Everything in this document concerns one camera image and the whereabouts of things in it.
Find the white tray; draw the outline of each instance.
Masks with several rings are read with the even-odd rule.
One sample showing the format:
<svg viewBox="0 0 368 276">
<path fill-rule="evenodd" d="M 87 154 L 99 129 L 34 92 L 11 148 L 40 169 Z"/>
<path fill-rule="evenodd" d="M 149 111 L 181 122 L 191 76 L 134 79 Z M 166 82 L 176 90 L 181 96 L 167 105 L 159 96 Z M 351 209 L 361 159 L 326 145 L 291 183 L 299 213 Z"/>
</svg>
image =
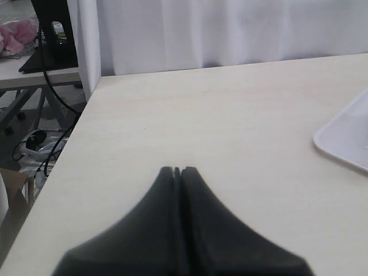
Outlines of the white tray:
<svg viewBox="0 0 368 276">
<path fill-rule="evenodd" d="M 368 89 L 313 137 L 316 147 L 368 172 Z"/>
</svg>

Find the desk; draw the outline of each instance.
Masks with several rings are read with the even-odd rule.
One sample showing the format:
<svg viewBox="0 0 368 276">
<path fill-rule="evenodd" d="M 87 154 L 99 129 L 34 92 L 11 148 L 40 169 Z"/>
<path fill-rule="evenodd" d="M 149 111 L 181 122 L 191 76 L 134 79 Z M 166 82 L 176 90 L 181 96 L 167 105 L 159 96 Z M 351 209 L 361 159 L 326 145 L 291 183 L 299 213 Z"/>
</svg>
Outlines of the desk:
<svg viewBox="0 0 368 276">
<path fill-rule="evenodd" d="M 368 275 L 367 177 L 312 143 L 367 72 L 364 54 L 102 78 L 0 275 L 50 275 L 124 217 L 162 166 L 189 165 L 316 275 Z"/>
<path fill-rule="evenodd" d="M 64 123 L 64 116 L 60 110 L 59 103 L 49 91 L 43 73 L 23 74 L 18 72 L 19 68 L 22 67 L 28 58 L 29 56 L 23 56 L 20 59 L 0 59 L 0 96 L 5 91 L 23 89 L 6 111 L 0 114 L 0 130 L 7 127 L 10 120 L 19 112 L 38 88 L 43 89 L 50 107 L 56 113 L 56 118 L 60 126 L 67 127 L 67 124 Z M 81 82 L 78 68 L 50 71 L 48 75 L 54 86 Z"/>
</svg>

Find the cable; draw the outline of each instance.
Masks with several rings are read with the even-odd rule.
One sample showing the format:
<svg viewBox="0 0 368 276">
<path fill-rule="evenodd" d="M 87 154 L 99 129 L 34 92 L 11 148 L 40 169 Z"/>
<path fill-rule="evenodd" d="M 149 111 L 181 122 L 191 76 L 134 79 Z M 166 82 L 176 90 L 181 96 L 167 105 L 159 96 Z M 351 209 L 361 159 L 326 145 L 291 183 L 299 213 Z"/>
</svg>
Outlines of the cable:
<svg viewBox="0 0 368 276">
<path fill-rule="evenodd" d="M 69 106 L 67 103 L 65 103 L 63 101 L 63 99 L 60 98 L 60 96 L 57 94 L 57 92 L 55 91 L 55 89 L 52 87 L 52 84 L 50 82 L 50 79 L 47 75 L 46 72 L 46 66 L 45 66 L 45 57 L 44 57 L 44 52 L 43 52 L 43 45 L 42 45 L 42 36 L 41 36 L 41 24 L 39 24 L 39 48 L 40 48 L 40 56 L 41 56 L 41 64 L 42 64 L 42 68 L 43 68 L 43 73 L 44 73 L 44 77 L 45 77 L 45 81 L 48 85 L 48 87 L 50 88 L 51 92 L 54 94 L 54 96 L 56 97 L 56 99 L 63 105 L 65 106 L 67 109 L 69 109 L 70 111 L 72 111 L 77 117 L 79 117 L 81 115 L 80 112 L 76 111 L 74 108 L 72 108 L 71 106 Z"/>
<path fill-rule="evenodd" d="M 13 161 L 19 161 L 19 160 L 21 160 L 25 155 L 24 154 L 21 154 L 21 156 L 19 156 L 19 158 L 15 158 L 14 157 L 14 154 L 15 154 L 15 152 L 16 152 L 16 150 L 17 150 L 17 148 L 21 145 L 21 144 L 23 144 L 23 143 L 26 143 L 26 141 L 21 141 L 21 142 L 19 142 L 18 144 L 16 144 L 16 146 L 14 147 L 14 150 L 13 150 L 13 153 L 11 154 L 11 159 L 13 160 Z"/>
<path fill-rule="evenodd" d="M 57 160 L 57 158 L 55 157 L 55 154 L 58 154 L 62 151 L 62 149 L 55 151 L 55 153 L 52 155 L 55 158 L 55 161 Z M 41 170 L 41 167 L 43 166 L 43 164 L 46 162 L 47 158 L 45 160 L 42 161 L 41 165 L 38 167 L 37 172 L 39 172 Z"/>
<path fill-rule="evenodd" d="M 45 161 L 45 166 L 44 166 L 44 175 L 45 175 L 45 177 L 48 177 L 47 166 L 48 166 L 48 163 L 49 163 L 52 155 L 54 154 L 55 149 L 58 147 L 60 142 L 65 138 L 65 136 L 68 134 L 68 132 L 73 130 L 73 128 L 75 127 L 77 122 L 78 122 L 78 117 L 76 116 L 73 124 L 71 126 L 69 126 L 69 128 L 59 137 L 59 139 L 57 140 L 55 145 L 53 145 L 53 147 L 51 149 L 51 152 L 49 153 L 49 155 L 48 155 L 48 157 L 46 158 L 46 161 Z"/>
</svg>

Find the cardboard box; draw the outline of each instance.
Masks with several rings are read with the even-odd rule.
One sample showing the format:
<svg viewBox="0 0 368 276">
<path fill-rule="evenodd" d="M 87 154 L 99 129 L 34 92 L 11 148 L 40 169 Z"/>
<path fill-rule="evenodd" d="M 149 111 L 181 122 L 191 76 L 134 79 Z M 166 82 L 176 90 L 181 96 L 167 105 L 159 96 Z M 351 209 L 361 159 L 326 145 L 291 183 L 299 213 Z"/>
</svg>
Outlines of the cardboard box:
<svg viewBox="0 0 368 276">
<path fill-rule="evenodd" d="M 0 226 L 0 267 L 9 253 L 33 204 L 33 179 L 26 174 L 0 168 L 5 183 L 9 208 Z M 22 194 L 27 186 L 27 199 Z"/>
</svg>

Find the curtain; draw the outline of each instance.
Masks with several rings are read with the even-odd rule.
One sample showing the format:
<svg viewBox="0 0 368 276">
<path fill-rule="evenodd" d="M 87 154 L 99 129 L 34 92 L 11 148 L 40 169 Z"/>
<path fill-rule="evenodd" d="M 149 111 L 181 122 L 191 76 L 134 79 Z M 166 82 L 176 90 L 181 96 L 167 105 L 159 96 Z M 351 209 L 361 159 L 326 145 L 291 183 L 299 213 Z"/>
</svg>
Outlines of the curtain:
<svg viewBox="0 0 368 276">
<path fill-rule="evenodd" d="M 368 52 L 367 0 L 68 0 L 89 98 L 101 75 Z"/>
</svg>

